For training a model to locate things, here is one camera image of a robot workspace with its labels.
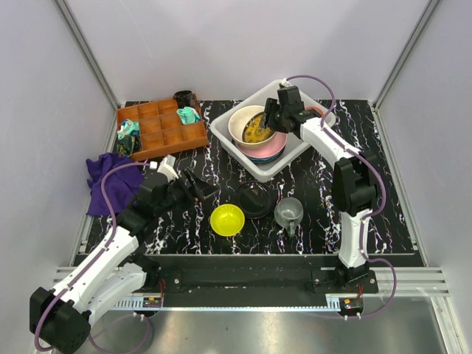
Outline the amber transparent plate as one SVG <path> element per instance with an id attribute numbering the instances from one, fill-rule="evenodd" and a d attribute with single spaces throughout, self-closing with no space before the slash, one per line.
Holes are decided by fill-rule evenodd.
<path id="1" fill-rule="evenodd" d="M 254 115 L 245 125 L 242 132 L 242 140 L 246 143 L 255 144 L 270 139 L 275 132 L 270 128 L 261 126 L 264 113 L 260 112 Z"/>

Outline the pink plastic plate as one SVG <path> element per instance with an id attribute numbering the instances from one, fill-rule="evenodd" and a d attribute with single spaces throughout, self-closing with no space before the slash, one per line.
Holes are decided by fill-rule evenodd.
<path id="1" fill-rule="evenodd" d="M 274 137 L 267 142 L 266 145 L 261 147 L 244 147 L 238 143 L 235 145 L 238 149 L 244 153 L 246 156 L 253 158 L 253 159 L 268 159 L 272 156 L 275 156 L 281 153 L 288 140 L 288 135 L 285 133 L 276 133 Z"/>

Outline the cream white bowl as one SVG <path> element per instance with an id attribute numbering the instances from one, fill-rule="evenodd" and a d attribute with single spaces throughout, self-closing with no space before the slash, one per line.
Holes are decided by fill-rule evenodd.
<path id="1" fill-rule="evenodd" d="M 255 144 L 246 143 L 242 140 L 242 132 L 243 132 L 243 129 L 244 129 L 245 125 L 247 124 L 247 122 L 254 115 L 256 115 L 260 112 L 263 112 L 263 111 L 264 111 L 264 107 L 262 107 L 260 105 L 250 105 L 250 106 L 243 107 L 243 108 L 237 110 L 235 113 L 233 113 L 233 115 L 229 119 L 228 129 L 229 129 L 230 135 L 232 136 L 233 140 L 236 143 L 238 143 L 238 144 L 240 144 L 244 147 L 248 147 L 248 148 L 258 148 L 258 147 L 261 147 L 263 145 L 266 145 L 267 142 L 270 141 L 274 137 L 274 136 L 272 136 L 270 139 L 268 139 L 264 142 L 255 143 Z"/>

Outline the translucent white plastic bin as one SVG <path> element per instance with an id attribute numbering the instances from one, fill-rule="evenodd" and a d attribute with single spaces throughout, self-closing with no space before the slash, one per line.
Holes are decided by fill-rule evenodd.
<path id="1" fill-rule="evenodd" d="M 228 124 L 231 116 L 240 109 L 258 104 L 262 104 L 263 107 L 268 97 L 277 95 L 277 89 L 283 81 L 284 79 L 279 79 L 270 82 L 234 108 L 221 114 L 210 124 L 212 134 L 220 141 L 223 149 L 261 182 L 269 181 L 312 146 L 290 133 L 283 154 L 278 159 L 267 164 L 255 164 L 233 143 L 236 142 L 236 138 L 231 137 Z"/>

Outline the blue dotted scalloped plate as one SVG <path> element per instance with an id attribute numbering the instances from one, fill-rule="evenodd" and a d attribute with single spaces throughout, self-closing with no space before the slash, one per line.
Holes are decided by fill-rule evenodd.
<path id="1" fill-rule="evenodd" d="M 247 156 L 247 158 L 255 164 L 268 164 L 270 162 L 278 160 L 278 158 L 281 157 L 282 154 L 283 151 L 281 150 L 278 154 L 274 154 L 273 156 L 269 156 L 266 158 L 254 158 L 250 156 Z"/>

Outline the teal ceramic floral plate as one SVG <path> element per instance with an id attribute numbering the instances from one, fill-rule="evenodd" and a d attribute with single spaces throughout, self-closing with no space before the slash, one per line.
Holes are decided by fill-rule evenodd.
<path id="1" fill-rule="evenodd" d="M 253 162 L 254 164 L 263 165 L 263 164 L 270 164 L 272 162 L 276 162 L 277 160 L 280 159 L 280 157 L 281 155 L 273 155 L 265 159 L 249 157 L 249 160 Z"/>

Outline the yellow plastic bowl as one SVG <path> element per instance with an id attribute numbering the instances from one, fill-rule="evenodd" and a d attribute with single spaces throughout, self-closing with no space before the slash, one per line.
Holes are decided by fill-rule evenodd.
<path id="1" fill-rule="evenodd" d="M 238 206 L 222 204 L 212 212 L 209 220 L 216 234 L 222 237 L 233 237 L 242 230 L 246 218 Z"/>

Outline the pink plastic cup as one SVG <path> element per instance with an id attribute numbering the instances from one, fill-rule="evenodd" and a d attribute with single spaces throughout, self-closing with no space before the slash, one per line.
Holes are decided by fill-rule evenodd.
<path id="1" fill-rule="evenodd" d="M 306 111 L 315 111 L 317 117 L 323 117 L 324 112 L 320 107 L 317 106 L 308 106 L 305 108 Z"/>

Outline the black saucer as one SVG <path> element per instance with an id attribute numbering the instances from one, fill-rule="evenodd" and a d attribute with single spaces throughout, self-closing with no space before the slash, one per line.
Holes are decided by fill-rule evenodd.
<path id="1" fill-rule="evenodd" d="M 275 208 L 274 191 L 265 183 L 248 181 L 241 184 L 232 199 L 249 219 L 264 218 Z"/>

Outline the grey ceramic mug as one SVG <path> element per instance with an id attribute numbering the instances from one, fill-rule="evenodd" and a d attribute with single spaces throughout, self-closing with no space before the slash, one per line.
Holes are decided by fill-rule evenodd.
<path id="1" fill-rule="evenodd" d="M 293 197 L 283 198 L 274 209 L 274 220 L 282 227 L 289 237 L 294 237 L 296 227 L 300 225 L 304 215 L 302 203 Z"/>

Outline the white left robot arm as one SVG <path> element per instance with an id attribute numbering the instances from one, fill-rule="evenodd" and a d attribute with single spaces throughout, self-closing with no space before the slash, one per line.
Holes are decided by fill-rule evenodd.
<path id="1" fill-rule="evenodd" d="M 159 263 L 139 248 L 173 209 L 188 209 L 218 187 L 191 170 L 158 170 L 139 186 L 126 208 L 111 213 L 112 227 L 92 253 L 52 289 L 37 288 L 29 299 L 29 330 L 36 350 L 75 353 L 93 324 L 124 296 L 162 285 Z"/>

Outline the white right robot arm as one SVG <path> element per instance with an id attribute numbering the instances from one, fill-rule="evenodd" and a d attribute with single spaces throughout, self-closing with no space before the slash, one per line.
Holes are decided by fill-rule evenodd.
<path id="1" fill-rule="evenodd" d="M 376 155 L 362 153 L 325 123 L 325 115 L 306 109 L 296 86 L 280 86 L 277 96 L 266 100 L 260 125 L 296 135 L 333 168 L 331 193 L 333 205 L 341 213 L 341 246 L 339 265 L 330 278 L 339 290 L 354 291 L 369 271 L 369 221 L 384 207 L 378 199 L 386 197 L 384 183 L 374 168 Z"/>

